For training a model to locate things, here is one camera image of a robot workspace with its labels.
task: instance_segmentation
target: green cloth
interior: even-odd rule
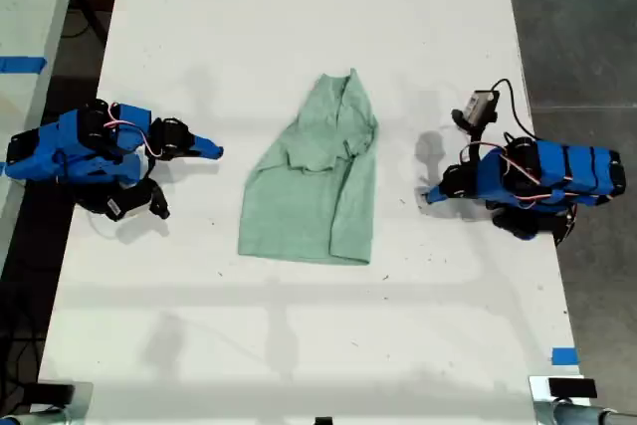
[[[321,76],[248,178],[239,254],[368,264],[377,135],[356,70]]]

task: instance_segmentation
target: white tabletop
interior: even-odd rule
[[[350,67],[380,125],[371,264],[239,257],[249,171]],[[549,360],[573,344],[552,239],[414,194],[500,77],[529,124],[511,0],[116,0],[100,96],[226,155],[157,167],[166,222],[76,208],[41,379],[91,382],[91,423],[533,423],[528,376],[577,372]],[[484,139],[504,130],[507,96]]]
[[[40,125],[69,0],[0,0],[0,56],[44,57],[40,75],[0,75],[0,161],[14,134]],[[0,175],[0,273],[24,188]]]

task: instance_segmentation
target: white wire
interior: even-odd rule
[[[134,128],[139,132],[139,134],[141,134],[141,137],[143,138],[143,143],[146,145],[148,152],[155,158],[159,158],[161,156],[161,153],[157,154],[152,150],[152,148],[150,147],[150,144],[148,143],[148,138],[146,137],[144,132],[141,130],[141,128],[139,128],[139,126],[137,126],[132,121],[126,121],[125,119],[117,119],[112,115],[112,112],[110,111],[110,109],[117,105],[118,105],[117,103],[113,102],[112,104],[108,106],[108,109],[106,110],[106,112],[108,113],[108,116],[110,117],[110,121],[104,123],[104,127],[113,128],[113,127],[116,127],[118,124],[126,124],[129,126],[134,126]]]

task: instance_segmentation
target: concrete floor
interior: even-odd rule
[[[513,1],[537,134],[622,153],[626,195],[580,208],[558,256],[582,371],[597,380],[601,405],[634,412],[637,270],[629,258],[637,257],[637,159],[630,154],[637,149],[637,0]],[[72,17],[69,33],[82,28],[81,16]],[[92,32],[63,40],[55,73],[96,77],[102,57]]]

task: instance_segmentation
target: blue tape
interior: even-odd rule
[[[42,57],[0,57],[0,74],[39,74],[46,65]]]
[[[574,347],[554,347],[551,357],[553,365],[577,365],[579,357]]]

